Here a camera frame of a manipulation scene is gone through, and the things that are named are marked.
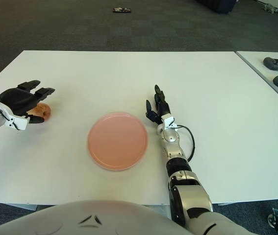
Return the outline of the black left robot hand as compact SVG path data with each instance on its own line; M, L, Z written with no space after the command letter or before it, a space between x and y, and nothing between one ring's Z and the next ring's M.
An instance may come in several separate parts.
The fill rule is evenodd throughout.
M55 89L40 88L35 93L30 91L40 84L39 80L32 80L19 84L16 88L11 88L0 94L0 102L8 106L14 115L28 117L29 123L38 124L45 122L45 118L38 114L28 114L30 110L37 107L40 101L51 95Z

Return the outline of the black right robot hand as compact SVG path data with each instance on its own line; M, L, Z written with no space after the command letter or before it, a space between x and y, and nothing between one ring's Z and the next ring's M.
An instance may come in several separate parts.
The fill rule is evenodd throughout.
M154 86L154 91L156 112L152 110L151 103L146 100L146 117L158 125L163 125L164 130L174 128L176 126L175 118L171 114L169 104L165 100L163 91L158 85Z

